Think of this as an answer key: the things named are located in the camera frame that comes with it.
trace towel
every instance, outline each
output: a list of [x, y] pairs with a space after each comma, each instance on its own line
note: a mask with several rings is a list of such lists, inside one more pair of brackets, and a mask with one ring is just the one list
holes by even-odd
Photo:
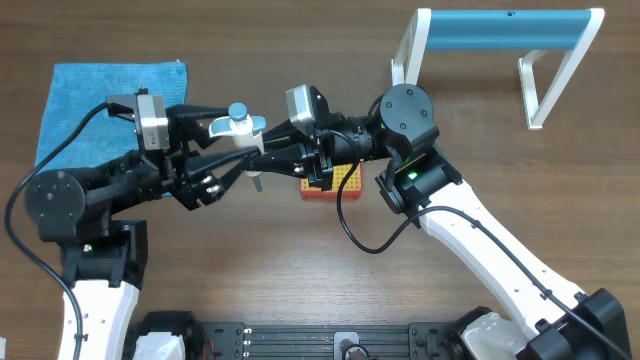
[[[40, 126], [36, 164], [69, 136], [82, 118], [107, 95], [133, 94], [145, 86], [164, 97], [166, 107], [182, 104], [187, 93], [187, 65], [58, 64]], [[138, 148], [135, 124], [110, 118], [103, 110], [80, 135], [44, 168], [94, 167]]]

